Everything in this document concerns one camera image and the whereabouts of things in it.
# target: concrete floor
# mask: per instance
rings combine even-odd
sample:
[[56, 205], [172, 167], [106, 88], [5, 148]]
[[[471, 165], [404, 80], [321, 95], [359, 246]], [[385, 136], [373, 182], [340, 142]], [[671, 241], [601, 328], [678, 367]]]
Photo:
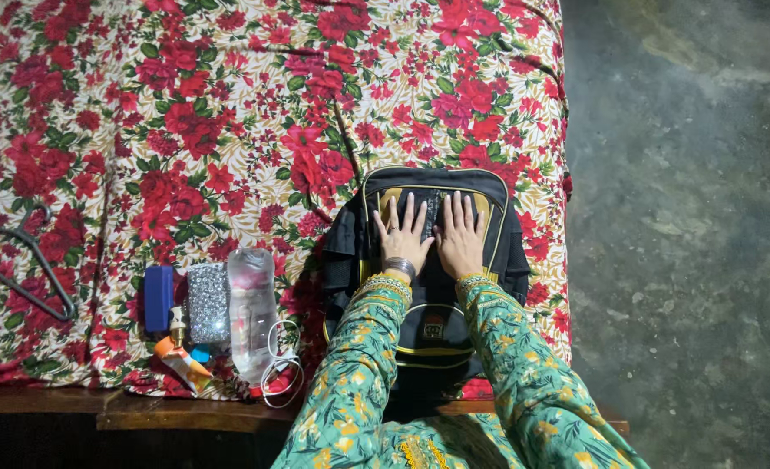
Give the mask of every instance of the concrete floor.
[[563, 11], [573, 368], [652, 467], [770, 467], [770, 2]]

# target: black backpack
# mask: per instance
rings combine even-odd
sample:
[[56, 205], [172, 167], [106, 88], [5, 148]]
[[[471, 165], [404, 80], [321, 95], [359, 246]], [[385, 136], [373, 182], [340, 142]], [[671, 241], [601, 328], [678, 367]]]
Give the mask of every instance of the black backpack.
[[[443, 225], [442, 199], [455, 190], [471, 196], [475, 214], [486, 212], [483, 273], [520, 304], [525, 303], [530, 269], [521, 225], [503, 179], [484, 169], [380, 168], [365, 177], [327, 232], [322, 260], [328, 341], [353, 293], [380, 271], [380, 237], [373, 210], [387, 220], [387, 202], [393, 196], [402, 220], [408, 193], [413, 192], [416, 209], [423, 201], [428, 203], [422, 232], [425, 240], [433, 235], [433, 225]], [[433, 394], [482, 372], [454, 285], [455, 279], [443, 271], [436, 247], [432, 247], [411, 285], [413, 301], [400, 329], [400, 369], [394, 389]]]

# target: bedsheet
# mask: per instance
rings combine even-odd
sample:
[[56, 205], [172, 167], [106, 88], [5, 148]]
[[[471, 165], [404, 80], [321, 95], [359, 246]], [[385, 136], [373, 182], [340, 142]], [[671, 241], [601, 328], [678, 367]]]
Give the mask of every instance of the bedsheet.
[[[81, 305], [55, 324], [0, 285], [0, 383], [189, 396], [151, 356], [141, 277], [237, 245], [272, 251], [313, 370], [321, 237], [385, 165], [504, 178], [527, 311], [569, 362], [561, 34], [553, 0], [0, 3], [0, 223], [55, 210], [41, 248]], [[0, 240], [1, 268], [56, 301], [27, 259]], [[230, 358], [209, 367], [202, 397], [242, 397]]]

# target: water bottle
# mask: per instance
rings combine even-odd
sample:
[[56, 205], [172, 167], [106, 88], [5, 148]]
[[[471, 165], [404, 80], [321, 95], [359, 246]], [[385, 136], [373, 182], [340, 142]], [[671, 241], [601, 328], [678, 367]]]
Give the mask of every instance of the water bottle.
[[229, 254], [231, 357], [250, 394], [259, 396], [261, 375], [271, 365], [269, 333], [275, 309], [275, 261], [263, 249], [240, 248]]

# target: white cable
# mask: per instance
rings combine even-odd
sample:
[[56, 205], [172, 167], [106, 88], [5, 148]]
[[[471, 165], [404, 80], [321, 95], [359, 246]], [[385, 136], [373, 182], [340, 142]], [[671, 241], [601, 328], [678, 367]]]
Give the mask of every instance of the white cable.
[[[295, 345], [292, 347], [292, 356], [286, 357], [286, 353], [284, 356], [278, 357], [278, 350], [277, 346], [272, 347], [272, 332], [275, 331], [275, 344], [277, 343], [277, 326], [281, 325], [283, 323], [289, 323], [295, 326], [297, 337], [295, 341]], [[298, 387], [295, 389], [295, 393], [292, 394], [292, 396], [281, 406], [275, 406], [272, 403], [269, 402], [268, 399], [264, 399], [267, 406], [272, 407], [274, 409], [280, 409], [282, 407], [286, 407], [289, 405], [290, 402], [292, 402], [296, 396], [298, 396], [298, 393], [301, 392], [301, 389], [304, 387], [304, 368], [301, 366], [301, 359], [298, 358], [298, 348], [301, 344], [300, 341], [301, 332], [298, 329], [298, 325], [290, 320], [279, 320], [275, 322], [275, 324], [272, 325], [272, 327], [269, 329], [269, 334], [266, 336], [266, 346], [269, 349], [269, 352], [272, 355], [272, 363], [269, 364], [269, 366], [266, 367], [266, 369], [263, 371], [263, 376], [261, 377], [261, 391], [263, 392], [264, 397], [270, 397], [270, 396], [279, 396], [281, 394], [286, 393], [287, 390], [292, 388], [292, 385], [295, 384], [296, 381], [298, 381]], [[272, 373], [273, 370], [276, 370], [278, 366], [280, 365], [286, 365], [286, 366], [295, 366], [297, 367], [297, 373], [295, 374], [295, 377], [292, 378], [292, 380], [289, 382], [289, 385], [287, 385], [283, 390], [279, 390], [276, 392], [272, 392], [268, 389], [267, 385], [269, 384], [267, 382], [267, 378]]]

